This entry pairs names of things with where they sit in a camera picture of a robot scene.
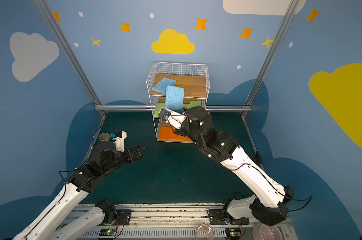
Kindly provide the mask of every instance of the cloud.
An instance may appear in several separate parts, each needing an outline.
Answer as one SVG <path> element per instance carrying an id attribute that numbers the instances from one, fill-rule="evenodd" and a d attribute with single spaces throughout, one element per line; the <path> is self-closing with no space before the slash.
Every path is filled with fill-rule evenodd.
<path id="1" fill-rule="evenodd" d="M 173 29 L 165 29 L 159 35 L 158 41 L 152 43 L 152 51 L 155 53 L 192 53 L 195 49 L 187 36 Z"/>
<path id="2" fill-rule="evenodd" d="M 299 0 L 297 14 L 306 0 Z M 223 8 L 231 14 L 285 15 L 290 0 L 223 0 Z"/>
<path id="3" fill-rule="evenodd" d="M 12 73 L 20 82 L 27 82 L 59 56 L 59 47 L 38 33 L 13 33 L 10 48 L 15 60 Z"/>
<path id="4" fill-rule="evenodd" d="M 309 80 L 314 97 L 346 134 L 362 148 L 362 63 L 342 66 L 333 73 L 318 72 Z"/>

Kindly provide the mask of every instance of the metal pole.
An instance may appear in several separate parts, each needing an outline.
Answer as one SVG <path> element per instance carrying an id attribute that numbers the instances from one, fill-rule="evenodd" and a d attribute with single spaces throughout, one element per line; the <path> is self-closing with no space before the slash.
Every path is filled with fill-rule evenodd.
<path id="1" fill-rule="evenodd" d="M 152 111 L 149 105 L 96 105 L 97 111 Z M 206 110 L 210 112 L 241 112 L 250 111 L 250 106 L 206 106 Z"/>
<path id="2" fill-rule="evenodd" d="M 66 39 L 63 31 L 61 30 L 59 24 L 57 23 L 56 19 L 53 16 L 53 13 L 45 0 L 34 0 L 35 4 L 39 8 L 42 16 L 44 17 L 45 21 L 48 23 L 50 29 L 52 30 L 54 36 L 56 37 L 57 41 L 61 45 L 64 53 L 69 59 L 69 62 L 72 64 L 74 70 L 76 71 L 78 77 L 80 78 L 82 84 L 84 85 L 85 89 L 87 90 L 88 94 L 92 98 L 94 104 L 101 105 L 101 101 L 98 98 L 95 90 L 92 87 L 88 77 L 86 76 L 84 70 L 82 69 L 77 57 L 74 55 L 73 50 L 71 49 L 68 40 Z M 102 116 L 106 116 L 106 112 L 100 111 Z"/>
<path id="3" fill-rule="evenodd" d="M 265 61 L 263 62 L 263 65 L 261 67 L 261 70 L 253 84 L 253 87 L 251 88 L 251 91 L 249 93 L 248 98 L 246 99 L 245 106 L 251 106 L 253 103 L 253 100 L 255 98 L 255 95 L 257 94 L 258 90 L 260 89 L 260 86 L 262 84 L 262 81 L 264 80 L 266 73 L 271 65 L 271 62 L 274 59 L 274 56 L 277 53 L 277 50 L 288 31 L 288 28 L 290 26 L 290 23 L 294 17 L 294 11 L 297 6 L 299 0 L 291 0 L 288 9 L 286 10 L 286 13 L 281 21 L 281 24 L 279 25 L 279 28 L 277 30 L 277 33 L 274 37 L 274 41 L 272 42 L 272 45 L 268 51 L 268 54 L 266 55 Z M 245 117 L 247 112 L 242 112 L 242 116 Z"/>

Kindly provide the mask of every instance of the white wire rack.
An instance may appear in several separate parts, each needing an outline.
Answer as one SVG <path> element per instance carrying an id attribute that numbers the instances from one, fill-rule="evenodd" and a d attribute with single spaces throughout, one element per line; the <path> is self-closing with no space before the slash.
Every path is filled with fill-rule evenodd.
<path id="1" fill-rule="evenodd" d="M 206 96 L 185 96 L 190 99 L 201 100 L 202 106 L 205 108 L 207 103 L 207 97 L 210 90 L 209 71 L 206 64 L 193 64 L 193 63 L 168 63 L 168 62 L 154 62 L 150 69 L 149 76 L 146 80 L 146 86 L 148 88 L 148 94 L 150 99 L 150 105 L 153 114 L 153 123 L 155 126 L 156 137 L 158 140 L 159 130 L 162 121 L 156 121 L 154 117 L 154 110 L 158 103 L 160 94 L 151 94 L 153 84 L 157 74 L 169 74 L 169 75 L 183 75 L 183 76 L 197 76 L 205 77 L 206 80 Z"/>

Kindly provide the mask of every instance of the green tabletop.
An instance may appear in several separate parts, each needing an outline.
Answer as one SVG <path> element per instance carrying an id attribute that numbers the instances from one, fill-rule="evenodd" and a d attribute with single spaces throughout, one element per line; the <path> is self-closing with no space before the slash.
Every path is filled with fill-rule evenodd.
<path id="1" fill-rule="evenodd" d="M 217 130 L 229 133 L 253 158 L 254 150 L 240 113 L 212 113 Z M 125 148 L 146 145 L 139 162 L 110 173 L 81 204 L 107 199 L 113 204 L 203 203 L 253 192 L 231 171 L 203 155 L 192 143 L 158 142 L 150 112 L 108 113 L 105 125 L 127 132 Z M 108 127 L 102 132 L 111 133 Z"/>

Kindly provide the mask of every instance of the star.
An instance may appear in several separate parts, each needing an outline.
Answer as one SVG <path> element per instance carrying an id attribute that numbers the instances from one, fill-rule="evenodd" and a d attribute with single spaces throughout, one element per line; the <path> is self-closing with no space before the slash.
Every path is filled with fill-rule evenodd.
<path id="1" fill-rule="evenodd" d="M 251 32 L 254 30 L 254 28 L 253 29 L 247 29 L 247 28 L 243 28 L 243 33 L 242 33 L 242 35 L 240 36 L 240 39 L 241 38 L 247 38 L 247 39 L 249 39 L 249 37 L 250 37 L 250 34 L 251 34 Z"/>
<path id="2" fill-rule="evenodd" d="M 197 26 L 195 27 L 194 30 L 202 29 L 203 31 L 205 31 L 205 24 L 207 23 L 207 21 L 208 21 L 208 19 L 201 20 L 201 19 L 197 18 Z"/>
<path id="3" fill-rule="evenodd" d="M 121 25 L 122 25 L 122 30 L 121 30 L 121 32 L 122 32 L 122 31 L 130 32 L 130 30 L 129 30 L 129 25 L 130 25 L 130 23 L 127 23 L 127 24 L 122 23 L 122 22 L 120 22 L 120 23 L 121 23 Z"/>
<path id="4" fill-rule="evenodd" d="M 92 38 L 92 40 L 93 40 L 92 45 L 97 45 L 97 46 L 100 48 L 100 45 L 99 45 L 98 43 L 99 43 L 99 41 L 101 41 L 101 40 L 96 41 L 96 40 L 94 40 L 93 38 Z"/>
<path id="5" fill-rule="evenodd" d="M 319 12 L 316 12 L 316 10 L 313 8 L 313 10 L 311 11 L 311 14 L 308 16 L 308 18 L 306 20 L 310 20 L 310 22 L 312 23 L 318 13 Z"/>
<path id="6" fill-rule="evenodd" d="M 271 43 L 272 41 L 274 41 L 274 39 L 270 40 L 270 39 L 269 39 L 269 36 L 267 36 L 267 37 L 266 37 L 266 42 L 264 42 L 263 44 L 261 44 L 261 46 L 262 46 L 262 45 L 266 45 L 266 46 L 269 48 L 269 45 L 270 45 L 270 43 Z"/>
<path id="7" fill-rule="evenodd" d="M 59 18 L 59 12 L 53 13 L 53 16 L 57 21 L 61 22 L 61 19 Z"/>

